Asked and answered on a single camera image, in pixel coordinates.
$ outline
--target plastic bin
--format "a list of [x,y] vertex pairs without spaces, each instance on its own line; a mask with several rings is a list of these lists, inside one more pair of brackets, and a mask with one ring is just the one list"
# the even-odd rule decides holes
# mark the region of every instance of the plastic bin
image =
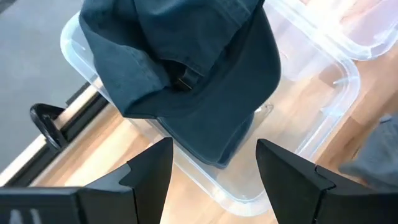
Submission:
[[[227,211],[241,216],[258,215],[271,207],[257,169],[257,139],[266,138],[311,160],[360,87],[353,61],[326,37],[313,36],[314,27],[277,1],[268,1],[264,8],[282,58],[283,76],[277,90],[256,111],[249,134],[226,169],[201,163],[178,143],[174,154],[184,173]],[[94,69],[78,15],[66,24],[61,47],[68,62],[110,101]],[[168,135],[154,120],[131,122],[153,141]]]
[[397,0],[281,0],[346,55],[369,60],[398,39]]

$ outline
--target gray fabric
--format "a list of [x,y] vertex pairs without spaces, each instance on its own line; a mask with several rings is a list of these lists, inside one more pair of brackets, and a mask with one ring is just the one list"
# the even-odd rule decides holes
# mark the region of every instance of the gray fabric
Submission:
[[[80,24],[123,116],[155,118],[194,156],[228,165],[276,89],[263,0],[86,0]],[[192,89],[174,81],[186,75]]]
[[340,172],[360,177],[380,191],[398,190],[398,114],[383,116],[358,157],[343,164]]

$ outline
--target black handle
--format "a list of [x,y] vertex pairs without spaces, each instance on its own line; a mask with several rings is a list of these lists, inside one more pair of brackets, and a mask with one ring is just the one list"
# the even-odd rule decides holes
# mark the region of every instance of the black handle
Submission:
[[54,125],[53,120],[64,111],[58,106],[37,103],[30,108],[30,118],[44,135],[48,143],[56,150],[61,150],[68,143],[61,131]]

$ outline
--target floor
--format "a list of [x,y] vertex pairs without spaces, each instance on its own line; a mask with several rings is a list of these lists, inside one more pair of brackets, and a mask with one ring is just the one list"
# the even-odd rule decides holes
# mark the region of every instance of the floor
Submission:
[[85,82],[59,47],[62,27],[82,0],[12,2],[0,0],[0,170],[39,134],[29,108],[65,107]]

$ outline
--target gray carpet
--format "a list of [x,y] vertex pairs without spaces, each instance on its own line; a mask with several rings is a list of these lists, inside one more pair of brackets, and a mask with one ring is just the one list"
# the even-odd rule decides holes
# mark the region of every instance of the gray carpet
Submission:
[[81,0],[12,1],[0,0],[0,171],[39,134],[29,108],[34,103],[64,107],[85,82],[59,44]]

